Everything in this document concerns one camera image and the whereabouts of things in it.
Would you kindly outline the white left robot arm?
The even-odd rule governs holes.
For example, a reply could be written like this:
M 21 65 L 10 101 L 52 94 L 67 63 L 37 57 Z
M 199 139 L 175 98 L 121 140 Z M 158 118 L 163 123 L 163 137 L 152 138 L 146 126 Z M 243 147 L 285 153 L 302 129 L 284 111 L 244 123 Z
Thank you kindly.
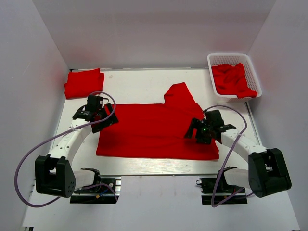
M 35 160 L 36 190 L 40 194 L 69 198 L 77 190 L 98 188 L 99 171 L 93 168 L 72 170 L 73 159 L 85 138 L 118 123 L 110 103 L 82 106 L 72 117 L 69 133 L 45 156 Z

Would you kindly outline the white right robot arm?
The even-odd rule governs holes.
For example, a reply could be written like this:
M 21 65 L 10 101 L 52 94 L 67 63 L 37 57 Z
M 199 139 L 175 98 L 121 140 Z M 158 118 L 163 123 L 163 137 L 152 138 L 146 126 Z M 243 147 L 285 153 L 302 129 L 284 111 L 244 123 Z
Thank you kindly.
M 236 152 L 247 164 L 247 169 L 228 167 L 224 160 L 218 171 L 213 191 L 218 187 L 226 190 L 231 186 L 247 188 L 259 197 L 265 197 L 291 189 L 291 178 L 281 150 L 265 148 L 246 138 L 235 126 L 224 124 L 223 120 L 212 122 L 193 118 L 185 138 L 191 138 L 196 131 L 196 140 L 200 144 L 219 141 L 229 147 L 229 152 Z

